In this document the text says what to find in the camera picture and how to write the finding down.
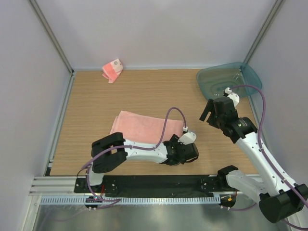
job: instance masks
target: metal frame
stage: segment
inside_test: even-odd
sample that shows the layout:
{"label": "metal frame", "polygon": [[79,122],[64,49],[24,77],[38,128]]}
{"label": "metal frame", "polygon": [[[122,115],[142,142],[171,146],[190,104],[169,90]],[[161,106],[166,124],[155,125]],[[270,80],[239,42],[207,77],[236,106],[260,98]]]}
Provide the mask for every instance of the metal frame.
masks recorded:
{"label": "metal frame", "polygon": [[261,41],[263,40],[264,36],[266,35],[267,31],[270,28],[270,25],[273,23],[274,19],[276,18],[279,10],[281,9],[282,5],[284,4],[285,0],[276,0],[274,5],[272,6],[267,18],[265,19],[261,29],[258,32],[255,41],[253,42],[252,46],[249,49],[248,54],[244,59],[244,63],[248,63],[252,56],[254,55],[256,49],[260,45]]}
{"label": "metal frame", "polygon": [[51,40],[51,43],[54,45],[55,49],[57,50],[57,52],[59,53],[63,63],[65,64],[67,70],[69,71],[69,73],[72,75],[74,70],[71,66],[71,64],[69,63],[65,53],[63,52],[56,36],[54,35],[51,27],[49,26],[42,10],[40,9],[38,3],[36,2],[36,0],[28,0],[28,2],[30,3],[31,7],[33,8],[35,14],[37,15],[39,21],[41,22],[42,26],[44,27],[48,37]]}
{"label": "metal frame", "polygon": [[[252,179],[262,182],[258,174],[248,174]],[[74,193],[76,177],[35,177],[30,188],[29,196],[49,196],[49,195],[72,195]],[[230,192],[213,192],[216,194],[227,194]]]}
{"label": "metal frame", "polygon": [[47,161],[44,173],[46,173],[47,168],[52,167],[53,158],[54,158],[55,151],[56,151],[56,148],[57,148],[57,144],[58,144],[58,141],[59,141],[62,123],[63,123],[64,116],[65,116],[65,113],[66,113],[66,108],[67,108],[67,104],[68,104],[68,101],[69,101],[69,97],[71,95],[71,91],[72,91],[72,88],[73,88],[75,77],[76,77],[76,73],[74,72],[72,74],[72,76],[70,77],[68,84],[67,84],[66,92],[65,92],[64,98],[62,100],[63,103],[62,103],[62,106],[61,106],[60,114],[58,116],[55,131],[54,131],[54,136],[53,136],[51,145],[48,148],[49,156],[48,156],[48,161]]}
{"label": "metal frame", "polygon": [[28,196],[29,206],[28,213],[25,217],[22,231],[32,231],[35,224],[35,219],[38,213],[41,196]]}

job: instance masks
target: white cable track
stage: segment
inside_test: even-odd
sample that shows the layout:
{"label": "white cable track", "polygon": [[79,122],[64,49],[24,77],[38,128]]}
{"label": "white cable track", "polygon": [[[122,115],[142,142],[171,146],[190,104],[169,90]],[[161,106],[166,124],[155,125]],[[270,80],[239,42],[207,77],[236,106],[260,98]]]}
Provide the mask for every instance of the white cable track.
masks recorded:
{"label": "white cable track", "polygon": [[[42,196],[40,205],[108,205],[110,202],[86,202],[89,196]],[[117,205],[187,205],[220,204],[220,196],[194,198],[120,198]]]}

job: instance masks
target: metal corner post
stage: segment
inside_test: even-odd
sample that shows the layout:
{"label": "metal corner post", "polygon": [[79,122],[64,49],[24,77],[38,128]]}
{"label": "metal corner post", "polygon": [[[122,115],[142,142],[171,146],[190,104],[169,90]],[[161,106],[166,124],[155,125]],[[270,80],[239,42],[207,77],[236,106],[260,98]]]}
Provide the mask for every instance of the metal corner post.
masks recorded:
{"label": "metal corner post", "polygon": [[272,24],[272,22],[276,18],[277,14],[278,14],[279,10],[281,9],[282,5],[284,4],[284,2],[285,2],[285,0],[276,0],[275,1],[275,3],[272,6],[267,18],[265,19],[265,21],[263,23],[261,29],[258,32],[257,37],[255,38],[252,46],[250,47],[249,52],[244,59],[244,63],[247,64],[250,61],[250,59],[252,58],[252,56],[254,55],[256,49],[258,48],[259,44],[263,40],[267,31],[269,30],[270,25]]}
{"label": "metal corner post", "polygon": [[[266,33],[268,32],[271,24],[273,23],[274,19],[276,18],[279,10],[281,9],[281,7],[282,7],[282,5],[284,4],[285,1],[286,0],[276,0],[275,3],[273,4],[271,10],[269,11],[268,16],[266,17],[261,29],[258,32],[258,35],[256,36],[253,44],[251,45],[251,47],[249,49],[249,52],[247,53],[247,55],[244,59],[244,63],[248,64],[250,62],[251,58],[255,54],[259,45],[261,44],[263,38],[265,37]],[[256,107],[255,107],[255,104],[252,100],[252,97],[248,96],[248,100],[249,100],[254,118],[256,120],[256,123],[260,124],[260,119],[257,115]],[[263,134],[263,140],[264,140],[265,144],[267,145],[267,139],[266,139],[266,137],[264,137],[264,134]]]}
{"label": "metal corner post", "polygon": [[51,27],[49,26],[42,10],[40,9],[38,3],[36,0],[28,0],[28,2],[30,3],[31,7],[33,8],[35,14],[37,15],[38,19],[40,20],[41,24],[43,25],[48,37],[50,38],[51,42],[53,43],[55,49],[57,50],[57,52],[59,53],[63,63],[65,64],[66,68],[68,69],[69,73],[71,75],[73,75],[73,68],[71,66],[71,64],[69,63],[66,55],[64,54],[56,36],[54,35]]}
{"label": "metal corner post", "polygon": [[54,136],[53,136],[53,139],[52,139],[52,143],[51,143],[51,146],[48,149],[49,155],[48,155],[48,161],[46,163],[44,175],[46,174],[47,169],[52,167],[53,158],[54,158],[56,147],[57,147],[58,140],[59,140],[59,137],[60,137],[60,132],[61,132],[64,116],[65,116],[65,113],[66,113],[66,108],[67,108],[67,104],[68,104],[68,101],[69,101],[69,97],[70,97],[70,94],[71,94],[71,91],[72,91],[72,88],[73,88],[75,76],[76,76],[76,72],[74,72],[72,74],[72,76],[70,77],[70,79],[67,83],[67,88],[66,88],[66,91],[65,91],[65,95],[62,99],[62,106],[61,106],[60,113],[58,115],[55,131],[54,131]]}

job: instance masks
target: white wall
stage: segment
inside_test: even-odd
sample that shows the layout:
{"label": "white wall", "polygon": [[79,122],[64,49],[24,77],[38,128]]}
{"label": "white wall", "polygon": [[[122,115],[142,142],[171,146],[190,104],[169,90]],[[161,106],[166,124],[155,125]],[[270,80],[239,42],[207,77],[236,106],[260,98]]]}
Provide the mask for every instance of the white wall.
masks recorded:
{"label": "white wall", "polygon": [[274,0],[38,0],[74,68],[243,61]]}
{"label": "white wall", "polygon": [[0,225],[21,227],[69,73],[26,0],[0,2]]}
{"label": "white wall", "polygon": [[[272,154],[308,185],[308,1],[287,0],[251,62],[267,101],[264,133]],[[262,100],[253,97],[261,115]],[[308,226],[308,210],[298,214]]]}

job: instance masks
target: folded towel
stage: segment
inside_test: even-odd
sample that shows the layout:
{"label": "folded towel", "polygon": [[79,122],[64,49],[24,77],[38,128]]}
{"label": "folded towel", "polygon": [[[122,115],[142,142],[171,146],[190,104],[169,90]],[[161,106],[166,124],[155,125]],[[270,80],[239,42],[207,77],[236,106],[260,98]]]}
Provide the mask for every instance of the folded towel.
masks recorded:
{"label": "folded towel", "polygon": [[103,76],[108,79],[108,83],[113,83],[119,77],[123,70],[123,66],[119,59],[116,59],[105,66],[102,70],[104,71]]}
{"label": "folded towel", "polygon": [[[122,132],[123,137],[130,141],[157,144],[163,131],[164,121],[165,119],[121,111],[115,118],[110,134]],[[183,127],[183,121],[169,119],[163,141],[168,141],[173,134],[180,137]]]}

